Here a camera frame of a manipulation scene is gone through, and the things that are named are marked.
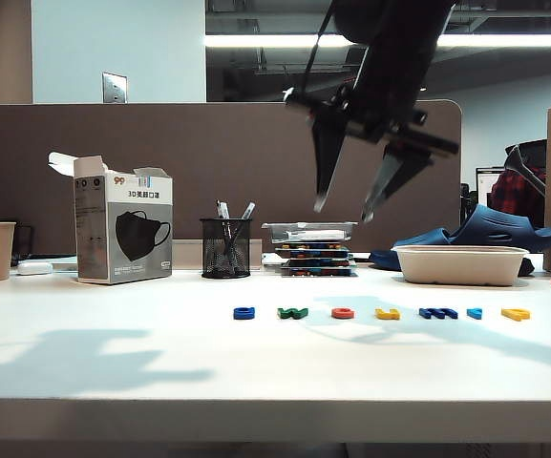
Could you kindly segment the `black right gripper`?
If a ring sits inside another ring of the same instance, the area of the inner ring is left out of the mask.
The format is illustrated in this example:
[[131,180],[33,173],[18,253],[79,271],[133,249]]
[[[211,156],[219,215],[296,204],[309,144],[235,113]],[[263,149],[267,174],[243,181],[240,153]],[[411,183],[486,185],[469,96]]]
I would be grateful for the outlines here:
[[367,48],[355,82],[344,84],[328,101],[299,88],[286,91],[288,106],[302,107],[312,120],[316,162],[314,211],[321,212],[348,136],[370,143],[391,139],[362,209],[370,222],[375,209],[404,184],[433,164],[431,153],[455,155],[452,140],[422,133],[427,114],[416,109],[421,84],[435,53],[434,46]]

